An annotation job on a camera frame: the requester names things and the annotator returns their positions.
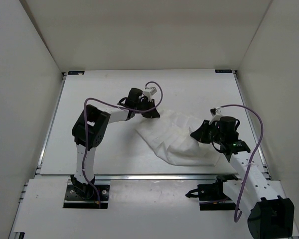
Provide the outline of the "white pleated skirt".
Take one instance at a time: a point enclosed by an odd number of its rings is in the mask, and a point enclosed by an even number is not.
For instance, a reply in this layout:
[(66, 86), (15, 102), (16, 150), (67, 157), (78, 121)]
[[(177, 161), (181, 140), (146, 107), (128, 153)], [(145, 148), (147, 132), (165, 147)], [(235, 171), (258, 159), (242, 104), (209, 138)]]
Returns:
[(144, 119), (136, 131), (155, 155), (174, 166), (215, 166), (221, 154), (212, 145), (190, 136), (202, 120), (172, 110), (159, 110), (160, 117)]

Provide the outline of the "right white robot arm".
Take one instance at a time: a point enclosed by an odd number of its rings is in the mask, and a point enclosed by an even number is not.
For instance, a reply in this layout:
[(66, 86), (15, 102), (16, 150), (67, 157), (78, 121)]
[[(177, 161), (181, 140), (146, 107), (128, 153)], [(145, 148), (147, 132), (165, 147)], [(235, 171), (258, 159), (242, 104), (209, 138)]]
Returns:
[(293, 235), (295, 207), (283, 198), (267, 181), (246, 142), (239, 139), (240, 121), (229, 116), (214, 116), (204, 120), (191, 137), (200, 143), (219, 145), (223, 154), (242, 179), (225, 180), (213, 187), (218, 199), (230, 198), (247, 217), (251, 236), (255, 239), (282, 239)]

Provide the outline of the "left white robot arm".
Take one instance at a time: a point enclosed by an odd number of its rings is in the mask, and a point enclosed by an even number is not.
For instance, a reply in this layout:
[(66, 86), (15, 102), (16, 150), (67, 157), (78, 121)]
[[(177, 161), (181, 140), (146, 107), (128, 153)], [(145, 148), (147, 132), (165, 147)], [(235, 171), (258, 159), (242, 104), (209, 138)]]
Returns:
[(84, 108), (72, 128), (72, 135), (77, 147), (76, 172), (71, 176), (72, 184), (82, 198), (89, 198), (95, 193), (94, 158), (96, 148), (102, 142), (107, 126), (114, 122), (128, 121), (135, 114), (147, 119), (159, 118), (157, 105), (152, 98), (156, 87), (145, 86), (144, 89), (131, 88), (127, 97), (119, 100), (117, 105), (98, 101), (106, 108), (89, 105), (88, 98)]

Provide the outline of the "right blue table label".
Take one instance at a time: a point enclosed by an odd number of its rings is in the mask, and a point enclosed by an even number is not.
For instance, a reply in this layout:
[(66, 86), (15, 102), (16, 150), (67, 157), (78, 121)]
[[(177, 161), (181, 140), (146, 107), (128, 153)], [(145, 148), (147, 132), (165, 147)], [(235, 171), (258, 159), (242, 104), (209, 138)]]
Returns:
[(216, 74), (232, 74), (231, 69), (215, 69)]

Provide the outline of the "blue table label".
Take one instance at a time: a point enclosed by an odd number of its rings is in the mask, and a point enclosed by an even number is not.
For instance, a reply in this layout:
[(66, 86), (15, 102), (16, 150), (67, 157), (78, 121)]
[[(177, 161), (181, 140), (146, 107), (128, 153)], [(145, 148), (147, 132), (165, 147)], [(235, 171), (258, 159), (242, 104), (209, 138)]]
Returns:
[(85, 71), (68, 71), (67, 75), (84, 75)]
[(231, 69), (215, 69), (216, 74), (232, 74)]

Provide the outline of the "left blue table label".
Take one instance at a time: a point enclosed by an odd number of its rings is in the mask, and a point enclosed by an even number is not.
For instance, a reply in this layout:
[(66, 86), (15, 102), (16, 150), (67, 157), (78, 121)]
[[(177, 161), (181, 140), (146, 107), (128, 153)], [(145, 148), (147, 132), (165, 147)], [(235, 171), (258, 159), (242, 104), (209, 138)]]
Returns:
[(68, 71), (67, 75), (84, 75), (85, 71)]

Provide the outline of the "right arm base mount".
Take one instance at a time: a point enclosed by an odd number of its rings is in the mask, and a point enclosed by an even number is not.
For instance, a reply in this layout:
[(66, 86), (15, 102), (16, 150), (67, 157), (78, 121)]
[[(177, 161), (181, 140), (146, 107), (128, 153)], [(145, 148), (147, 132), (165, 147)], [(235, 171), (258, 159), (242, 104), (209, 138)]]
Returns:
[(198, 184), (197, 188), (188, 191), (187, 198), (199, 200), (200, 211), (234, 211), (235, 203), (224, 194), (223, 186), (226, 182), (240, 180), (234, 174), (220, 175), (212, 184)]

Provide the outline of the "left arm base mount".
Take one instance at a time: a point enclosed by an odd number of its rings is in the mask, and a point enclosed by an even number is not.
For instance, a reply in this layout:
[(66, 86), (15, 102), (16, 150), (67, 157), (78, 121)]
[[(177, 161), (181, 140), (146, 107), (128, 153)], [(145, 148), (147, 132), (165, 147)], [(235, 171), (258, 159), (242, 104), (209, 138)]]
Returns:
[(81, 183), (74, 175), (67, 183), (63, 208), (66, 209), (107, 209), (110, 196), (110, 181), (92, 180), (95, 188), (90, 184)]

